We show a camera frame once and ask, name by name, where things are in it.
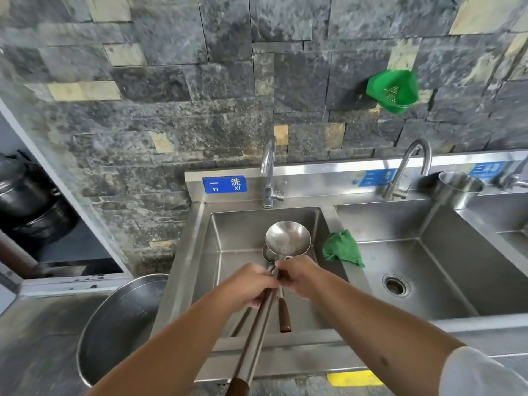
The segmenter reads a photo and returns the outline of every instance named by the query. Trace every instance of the blue label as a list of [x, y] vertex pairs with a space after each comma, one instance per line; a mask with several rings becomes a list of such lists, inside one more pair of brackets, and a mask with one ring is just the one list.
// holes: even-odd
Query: blue label
[[394, 174], [396, 168], [393, 169], [373, 169], [366, 171], [365, 177], [361, 180], [359, 187], [367, 186], [383, 186], [388, 185]]
[[206, 193], [247, 192], [248, 185], [243, 176], [215, 176], [203, 178]]
[[469, 173], [479, 179], [494, 178], [501, 172], [501, 169], [506, 164], [505, 161], [496, 161], [494, 163], [478, 163]]

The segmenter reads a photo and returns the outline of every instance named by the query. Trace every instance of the faucet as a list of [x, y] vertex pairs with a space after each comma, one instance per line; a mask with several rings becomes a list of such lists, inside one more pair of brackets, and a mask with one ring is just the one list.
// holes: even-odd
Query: faucet
[[409, 146], [407, 151], [405, 152], [405, 155], [403, 156], [403, 159], [401, 160], [400, 166], [398, 170], [396, 171], [396, 175], [394, 175], [394, 178], [390, 183], [387, 185], [387, 189], [385, 190], [385, 193], [383, 194], [384, 199], [392, 200], [395, 197], [399, 197], [401, 199], [406, 199], [409, 192], [400, 189], [400, 179], [403, 175], [403, 171], [407, 167], [407, 163], [409, 162], [409, 159], [411, 158], [411, 155], [413, 152], [418, 148], [422, 147], [423, 149], [423, 165], [422, 165], [422, 176], [425, 176], [429, 173], [429, 169], [431, 168], [431, 161], [432, 161], [432, 150], [431, 150], [431, 144], [426, 139], [416, 139], [412, 142], [412, 144]]
[[500, 179], [498, 187], [506, 192], [511, 192], [514, 187], [528, 187], [528, 180], [521, 179], [524, 167], [528, 164], [528, 157], [521, 161], [515, 171]]
[[264, 208], [272, 208], [273, 200], [284, 201], [284, 192], [273, 190], [273, 167], [275, 166], [276, 149], [277, 139], [275, 139], [275, 136], [272, 136], [264, 147], [262, 165], [260, 166], [260, 173], [266, 174], [266, 186], [264, 186], [264, 190], [262, 191], [262, 206]]

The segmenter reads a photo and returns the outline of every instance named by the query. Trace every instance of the sink backsplash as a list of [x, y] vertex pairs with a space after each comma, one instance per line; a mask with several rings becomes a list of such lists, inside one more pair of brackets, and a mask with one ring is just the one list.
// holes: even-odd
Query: sink backsplash
[[[3, 0], [0, 94], [136, 274], [170, 268], [187, 169], [528, 147], [528, 0]], [[392, 115], [369, 77], [413, 69]]]

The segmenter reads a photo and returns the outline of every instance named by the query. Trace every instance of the green drain basket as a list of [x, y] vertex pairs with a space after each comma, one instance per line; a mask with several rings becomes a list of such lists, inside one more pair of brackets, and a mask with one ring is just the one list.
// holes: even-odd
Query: green drain basket
[[366, 94], [387, 111], [401, 114], [418, 101], [418, 83], [412, 71], [384, 71], [368, 80]]

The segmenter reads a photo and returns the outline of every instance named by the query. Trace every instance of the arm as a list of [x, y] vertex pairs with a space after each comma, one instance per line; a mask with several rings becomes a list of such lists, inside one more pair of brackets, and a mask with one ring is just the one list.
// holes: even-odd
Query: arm
[[278, 282], [247, 264], [101, 379], [86, 396], [188, 394], [231, 314]]
[[445, 360], [464, 344], [376, 299], [299, 256], [276, 266], [282, 285], [310, 299], [341, 337], [396, 395], [436, 396]]

